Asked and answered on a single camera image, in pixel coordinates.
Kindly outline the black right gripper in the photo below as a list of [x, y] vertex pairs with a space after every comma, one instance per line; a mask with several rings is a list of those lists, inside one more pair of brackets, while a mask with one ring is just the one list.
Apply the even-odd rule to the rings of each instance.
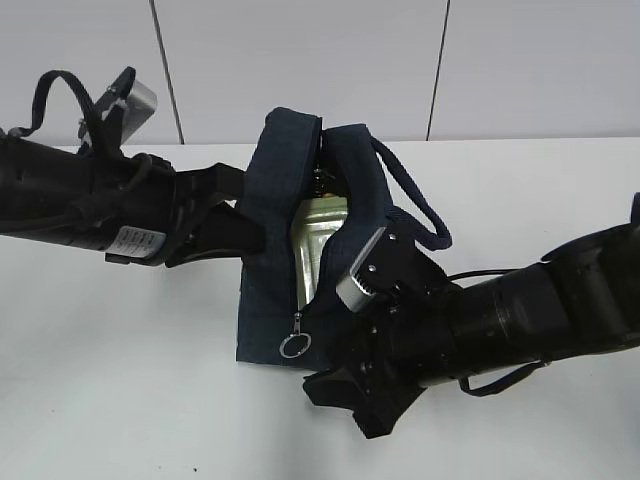
[[407, 234], [384, 234], [362, 268], [377, 295], [345, 341], [344, 366], [307, 376], [315, 406], [349, 410], [367, 439], [390, 435], [425, 392], [456, 381], [457, 347], [447, 302], [458, 292], [441, 266]]

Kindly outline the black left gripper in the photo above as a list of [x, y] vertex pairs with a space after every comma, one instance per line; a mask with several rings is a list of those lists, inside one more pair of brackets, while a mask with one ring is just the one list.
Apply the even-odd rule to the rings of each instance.
[[243, 170], [223, 163], [177, 175], [175, 214], [159, 253], [166, 267], [264, 250], [263, 227], [229, 205], [242, 198], [244, 179]]

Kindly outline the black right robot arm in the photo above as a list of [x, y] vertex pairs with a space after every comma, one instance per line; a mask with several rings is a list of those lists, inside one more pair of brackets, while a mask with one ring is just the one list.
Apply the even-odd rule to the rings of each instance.
[[480, 278], [461, 286], [405, 226], [379, 228], [337, 284], [356, 322], [329, 347], [328, 369], [304, 380], [310, 401], [350, 411], [377, 438], [432, 386], [496, 395], [551, 363], [639, 344], [637, 211]]

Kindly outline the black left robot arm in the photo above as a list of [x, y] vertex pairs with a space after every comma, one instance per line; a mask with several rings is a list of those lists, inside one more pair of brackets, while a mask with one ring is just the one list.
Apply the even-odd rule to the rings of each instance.
[[263, 228], [241, 213], [243, 170], [177, 171], [155, 155], [102, 158], [1, 140], [1, 233], [168, 268], [259, 253]]

